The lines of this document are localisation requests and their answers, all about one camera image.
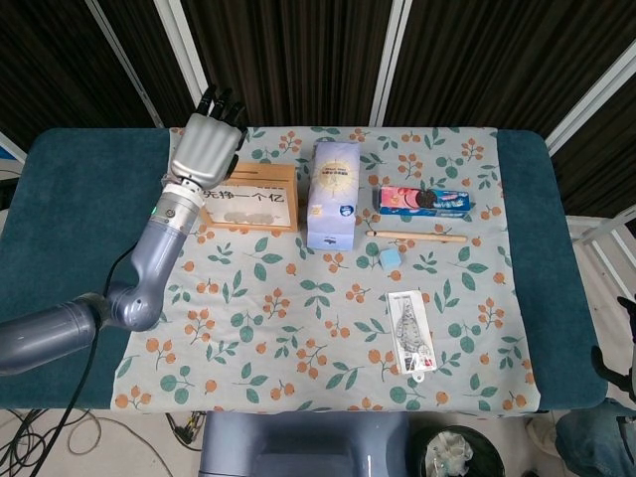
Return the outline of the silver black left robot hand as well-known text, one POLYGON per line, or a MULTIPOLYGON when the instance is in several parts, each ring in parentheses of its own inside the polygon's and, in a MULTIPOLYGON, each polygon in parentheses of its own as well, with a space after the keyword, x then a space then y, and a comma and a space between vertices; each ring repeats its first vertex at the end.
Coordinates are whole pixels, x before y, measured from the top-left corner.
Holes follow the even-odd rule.
POLYGON ((233 100, 233 90, 217 93, 214 84, 203 93, 169 160, 168 176, 177 183, 214 189, 235 169, 247 135, 240 118, 245 105, 233 100))

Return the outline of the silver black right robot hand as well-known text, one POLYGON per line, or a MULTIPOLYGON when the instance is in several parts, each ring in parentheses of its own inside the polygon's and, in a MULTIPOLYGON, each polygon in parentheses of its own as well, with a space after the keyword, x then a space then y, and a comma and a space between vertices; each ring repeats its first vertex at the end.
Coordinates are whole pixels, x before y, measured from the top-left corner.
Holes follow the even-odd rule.
POLYGON ((635 301, 623 296, 618 296, 616 300, 627 311, 629 317, 632 343, 631 366, 626 374, 620 374, 609 369, 604 364, 603 354, 598 346, 591 348, 590 358, 592 367, 599 377, 616 386, 622 392, 627 393, 629 398, 635 401, 635 301))

